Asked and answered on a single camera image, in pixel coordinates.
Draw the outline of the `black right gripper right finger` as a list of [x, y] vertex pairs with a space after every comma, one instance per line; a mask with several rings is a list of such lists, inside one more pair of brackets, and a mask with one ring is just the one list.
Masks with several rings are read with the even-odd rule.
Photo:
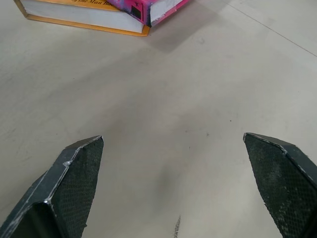
[[317, 165], [296, 145], [247, 132], [258, 191], [283, 238], [317, 238]]

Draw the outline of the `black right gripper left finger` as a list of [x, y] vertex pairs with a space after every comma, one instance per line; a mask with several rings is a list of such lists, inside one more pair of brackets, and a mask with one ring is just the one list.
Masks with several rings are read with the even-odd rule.
[[12, 209], [0, 227], [0, 238], [82, 238], [103, 147], [100, 135], [65, 147]]

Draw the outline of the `thick orange cover book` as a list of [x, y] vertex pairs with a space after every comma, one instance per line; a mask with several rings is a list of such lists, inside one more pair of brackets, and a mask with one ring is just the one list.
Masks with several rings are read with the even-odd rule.
[[107, 0], [14, 0], [29, 20], [132, 36], [147, 36], [150, 28]]

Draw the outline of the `pink and purple book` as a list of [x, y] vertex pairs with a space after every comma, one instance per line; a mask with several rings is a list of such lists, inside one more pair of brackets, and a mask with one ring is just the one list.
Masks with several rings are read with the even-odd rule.
[[190, 0], [107, 0], [143, 25], [153, 27], [174, 14]]

